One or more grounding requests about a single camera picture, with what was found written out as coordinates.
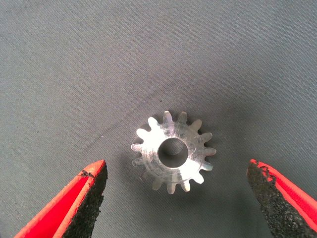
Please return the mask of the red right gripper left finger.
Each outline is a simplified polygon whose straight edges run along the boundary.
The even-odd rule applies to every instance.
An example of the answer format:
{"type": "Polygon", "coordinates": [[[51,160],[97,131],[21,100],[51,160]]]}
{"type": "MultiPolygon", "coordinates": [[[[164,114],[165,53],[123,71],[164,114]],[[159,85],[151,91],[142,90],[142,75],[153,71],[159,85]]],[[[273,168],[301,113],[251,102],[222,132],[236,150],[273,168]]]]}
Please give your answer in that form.
{"type": "Polygon", "coordinates": [[[90,238],[100,213],[106,186],[105,160],[86,166],[16,238],[90,238]]]}

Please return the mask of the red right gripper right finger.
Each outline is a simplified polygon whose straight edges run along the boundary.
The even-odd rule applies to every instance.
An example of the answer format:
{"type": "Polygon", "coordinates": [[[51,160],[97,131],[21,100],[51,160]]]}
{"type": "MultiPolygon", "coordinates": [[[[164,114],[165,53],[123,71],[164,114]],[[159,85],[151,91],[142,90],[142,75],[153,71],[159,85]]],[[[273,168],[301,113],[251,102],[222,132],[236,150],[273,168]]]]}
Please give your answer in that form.
{"type": "Polygon", "coordinates": [[[247,178],[275,238],[315,238],[317,201],[274,167],[249,161],[247,178]]]}

